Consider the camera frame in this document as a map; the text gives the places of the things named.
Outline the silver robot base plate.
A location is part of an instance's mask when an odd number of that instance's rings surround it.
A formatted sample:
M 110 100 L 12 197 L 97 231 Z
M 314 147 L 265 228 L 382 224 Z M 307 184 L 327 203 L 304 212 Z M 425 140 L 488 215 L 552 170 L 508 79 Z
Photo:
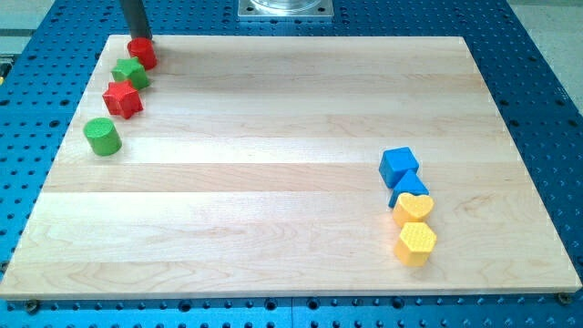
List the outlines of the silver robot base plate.
M 239 0 L 241 18 L 333 17 L 333 0 Z

